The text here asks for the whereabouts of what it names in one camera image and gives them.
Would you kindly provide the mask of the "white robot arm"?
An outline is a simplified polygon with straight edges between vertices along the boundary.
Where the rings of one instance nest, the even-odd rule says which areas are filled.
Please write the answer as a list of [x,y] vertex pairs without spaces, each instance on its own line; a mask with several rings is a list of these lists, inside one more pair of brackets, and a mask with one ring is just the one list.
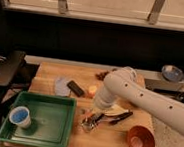
[[111,71],[96,91],[94,106],[105,111],[118,97],[127,99],[184,136],[184,103],[139,86],[136,76],[129,66]]

